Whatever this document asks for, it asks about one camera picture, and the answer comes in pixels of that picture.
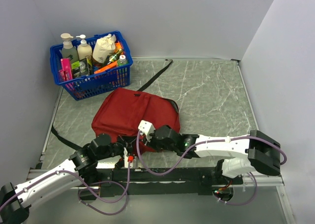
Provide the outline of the cream pump bottle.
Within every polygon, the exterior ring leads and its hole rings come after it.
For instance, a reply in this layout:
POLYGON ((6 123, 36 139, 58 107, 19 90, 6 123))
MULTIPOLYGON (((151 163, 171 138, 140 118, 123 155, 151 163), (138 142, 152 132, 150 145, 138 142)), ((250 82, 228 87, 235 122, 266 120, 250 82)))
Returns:
POLYGON ((86 41, 86 36, 84 34, 76 36, 76 38, 81 39, 80 44, 77 47, 79 60, 82 59, 92 59, 93 50, 91 45, 89 45, 86 41))

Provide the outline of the dark green box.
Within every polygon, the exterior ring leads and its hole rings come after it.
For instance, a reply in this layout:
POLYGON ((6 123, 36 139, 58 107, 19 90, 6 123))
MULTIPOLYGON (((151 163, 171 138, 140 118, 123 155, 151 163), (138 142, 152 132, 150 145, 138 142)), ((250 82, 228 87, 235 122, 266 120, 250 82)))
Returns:
POLYGON ((92 62, 86 58, 72 63, 71 68, 73 78, 90 76, 94 73, 92 62))

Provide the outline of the green glass bottle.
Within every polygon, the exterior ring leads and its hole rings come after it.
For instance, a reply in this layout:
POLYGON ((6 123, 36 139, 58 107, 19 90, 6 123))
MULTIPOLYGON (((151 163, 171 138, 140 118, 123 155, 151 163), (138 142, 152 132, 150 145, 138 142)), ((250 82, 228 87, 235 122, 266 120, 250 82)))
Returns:
POLYGON ((117 61, 118 58, 120 57, 120 55, 121 55, 123 52, 124 52, 123 49, 118 49, 116 53, 114 53, 113 55, 111 55, 111 56, 109 57, 109 62, 110 62, 110 63, 113 63, 113 62, 117 61))

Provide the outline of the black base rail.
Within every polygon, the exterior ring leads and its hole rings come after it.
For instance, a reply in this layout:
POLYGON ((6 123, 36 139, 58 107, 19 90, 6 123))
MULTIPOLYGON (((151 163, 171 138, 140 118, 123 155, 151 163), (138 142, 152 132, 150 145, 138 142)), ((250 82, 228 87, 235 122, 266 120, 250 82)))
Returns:
MULTIPOLYGON (((127 169, 96 169, 83 175, 84 181, 98 188, 101 197, 123 194, 120 185, 126 187, 127 169)), ((241 185, 241 175, 226 178, 217 174, 213 167, 175 168, 164 176, 155 176, 147 170, 131 169, 129 195, 190 194, 212 195, 213 191, 228 184, 241 185)))

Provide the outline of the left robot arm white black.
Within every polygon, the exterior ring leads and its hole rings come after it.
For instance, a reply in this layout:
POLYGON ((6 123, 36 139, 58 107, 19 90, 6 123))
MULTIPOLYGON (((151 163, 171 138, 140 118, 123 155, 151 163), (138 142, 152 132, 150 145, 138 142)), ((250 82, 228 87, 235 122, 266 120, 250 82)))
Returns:
POLYGON ((124 145, 112 142, 101 134, 76 151, 65 161, 42 175, 14 185, 6 183, 0 189, 0 222, 21 224, 30 215, 30 209, 75 186, 93 185, 97 180, 99 160, 123 156, 124 145))

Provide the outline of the pink box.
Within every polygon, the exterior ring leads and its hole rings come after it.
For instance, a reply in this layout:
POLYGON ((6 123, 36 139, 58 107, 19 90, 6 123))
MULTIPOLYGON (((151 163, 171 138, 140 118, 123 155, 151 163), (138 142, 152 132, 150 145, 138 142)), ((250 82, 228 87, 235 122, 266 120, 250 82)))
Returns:
POLYGON ((73 79, 70 59, 61 59, 61 70, 59 70, 59 74, 63 82, 73 79))

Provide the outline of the red backpack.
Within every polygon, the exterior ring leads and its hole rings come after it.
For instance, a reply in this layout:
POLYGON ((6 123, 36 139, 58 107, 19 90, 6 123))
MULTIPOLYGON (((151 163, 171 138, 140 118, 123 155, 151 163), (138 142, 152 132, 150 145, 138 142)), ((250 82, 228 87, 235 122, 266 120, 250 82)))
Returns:
POLYGON ((146 84, 136 91, 117 88, 111 92, 92 121, 96 136, 107 134, 112 143, 132 142, 136 137, 141 120, 148 121, 155 128, 169 126, 180 131, 179 108, 175 101, 144 92, 171 65, 173 60, 157 72, 146 84))

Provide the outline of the beige cloth bag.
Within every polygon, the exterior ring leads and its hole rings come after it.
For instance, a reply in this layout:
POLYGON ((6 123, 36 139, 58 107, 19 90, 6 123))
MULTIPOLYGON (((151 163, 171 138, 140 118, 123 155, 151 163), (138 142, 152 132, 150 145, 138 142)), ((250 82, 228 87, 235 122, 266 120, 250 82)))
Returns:
POLYGON ((101 37, 96 41, 92 58, 97 63, 103 64, 107 57, 113 54, 116 50, 116 36, 114 34, 108 34, 105 37, 101 37))

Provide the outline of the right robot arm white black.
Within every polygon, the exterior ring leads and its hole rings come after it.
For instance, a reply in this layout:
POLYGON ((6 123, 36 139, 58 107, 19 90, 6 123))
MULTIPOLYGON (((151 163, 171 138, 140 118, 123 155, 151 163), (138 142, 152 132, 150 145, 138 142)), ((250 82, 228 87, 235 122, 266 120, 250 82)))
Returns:
POLYGON ((156 151, 172 151, 185 159, 222 157, 215 171, 215 178, 221 184, 253 171, 267 176, 281 173, 280 144, 259 130, 236 137, 210 137, 179 134, 167 125, 139 129, 145 136, 145 144, 156 151))

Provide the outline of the grey-green pump bottle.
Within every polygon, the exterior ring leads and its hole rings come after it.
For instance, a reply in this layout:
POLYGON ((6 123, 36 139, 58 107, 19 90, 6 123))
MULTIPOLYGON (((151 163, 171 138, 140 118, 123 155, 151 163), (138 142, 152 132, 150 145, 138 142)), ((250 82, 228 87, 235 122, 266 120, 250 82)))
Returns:
POLYGON ((63 40, 62 57, 63 59, 69 59, 71 64, 79 61, 77 49, 71 42, 73 38, 69 33, 61 34, 61 39, 63 40))

